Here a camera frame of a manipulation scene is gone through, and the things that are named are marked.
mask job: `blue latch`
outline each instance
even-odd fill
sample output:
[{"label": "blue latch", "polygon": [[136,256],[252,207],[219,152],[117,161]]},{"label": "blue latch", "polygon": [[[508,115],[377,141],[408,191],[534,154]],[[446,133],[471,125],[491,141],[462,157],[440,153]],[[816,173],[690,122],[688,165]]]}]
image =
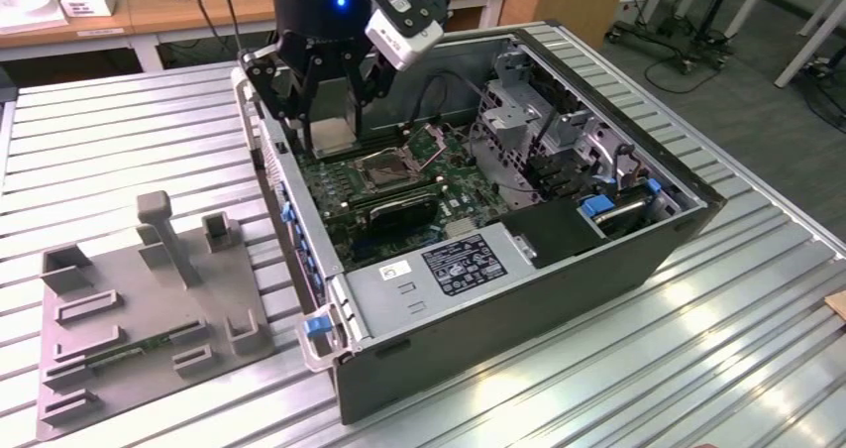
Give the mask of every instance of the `blue latch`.
[{"label": "blue latch", "polygon": [[582,211],[590,218],[594,218],[600,213],[606,213],[614,207],[615,205],[608,195],[596,195],[582,202]]},{"label": "blue latch", "polygon": [[317,316],[305,319],[305,335],[315,338],[332,332],[332,319],[329,316]]},{"label": "blue latch", "polygon": [[660,192],[660,182],[658,182],[654,178],[646,181],[646,186],[648,187],[648,191],[654,194]]},{"label": "blue latch", "polygon": [[291,223],[293,221],[293,218],[293,206],[291,205],[291,202],[285,202],[281,205],[281,221],[285,223]]}]

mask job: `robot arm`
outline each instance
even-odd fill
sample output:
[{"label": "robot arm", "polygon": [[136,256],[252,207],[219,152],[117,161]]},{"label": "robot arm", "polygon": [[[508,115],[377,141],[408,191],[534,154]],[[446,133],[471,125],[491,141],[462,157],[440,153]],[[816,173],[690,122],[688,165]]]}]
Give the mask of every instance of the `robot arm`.
[{"label": "robot arm", "polygon": [[[360,133],[360,110],[389,91],[396,70],[420,58],[443,37],[447,0],[273,0],[279,42],[241,51],[239,63],[275,119],[301,124],[305,153],[312,151],[309,111],[320,83],[345,78]],[[359,67],[376,48],[368,73]],[[292,71],[287,92],[272,79],[279,64]]]}]

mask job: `gray carpet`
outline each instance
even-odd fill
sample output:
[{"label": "gray carpet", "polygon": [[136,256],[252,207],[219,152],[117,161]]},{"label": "gray carpet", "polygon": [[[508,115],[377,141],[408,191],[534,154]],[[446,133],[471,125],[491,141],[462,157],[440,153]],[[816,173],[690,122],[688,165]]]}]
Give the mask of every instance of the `gray carpet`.
[{"label": "gray carpet", "polygon": [[[698,24],[710,0],[696,0],[688,17]],[[726,0],[714,28],[724,30],[743,0]],[[668,13],[663,8],[651,25]],[[660,91],[643,78],[643,69],[671,55],[662,47],[628,36],[606,43],[602,55],[660,99],[734,158],[846,240],[846,135],[807,110],[795,85],[772,85],[787,62],[804,43],[795,35],[803,20],[762,1],[732,41],[736,55],[722,73],[690,94]],[[831,37],[823,56],[846,45]],[[680,75],[658,66],[650,76],[662,87],[686,89],[714,71],[696,69]],[[846,103],[846,84],[831,93]]]}]

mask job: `warning label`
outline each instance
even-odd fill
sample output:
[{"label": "warning label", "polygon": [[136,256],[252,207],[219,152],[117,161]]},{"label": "warning label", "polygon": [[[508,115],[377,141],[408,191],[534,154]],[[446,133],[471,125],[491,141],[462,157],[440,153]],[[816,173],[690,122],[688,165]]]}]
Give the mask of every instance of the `warning label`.
[{"label": "warning label", "polygon": [[424,253],[423,260],[450,296],[507,275],[482,235]]}]

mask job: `metal slotted table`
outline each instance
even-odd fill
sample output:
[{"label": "metal slotted table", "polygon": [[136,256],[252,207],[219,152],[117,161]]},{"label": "metal slotted table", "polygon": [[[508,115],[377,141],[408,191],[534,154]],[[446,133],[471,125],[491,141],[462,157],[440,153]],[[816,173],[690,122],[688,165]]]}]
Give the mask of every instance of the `metal slotted table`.
[{"label": "metal slotted table", "polygon": [[341,426],[329,377],[305,369],[291,330],[299,307],[232,64],[25,89],[0,133],[0,446],[36,443],[39,252],[135,243],[133,196],[147,189],[173,196],[177,231],[223,209],[240,220],[279,350],[57,446],[846,443],[846,335],[822,303],[846,285],[843,244],[562,28],[526,28],[730,199],[646,284]]}]

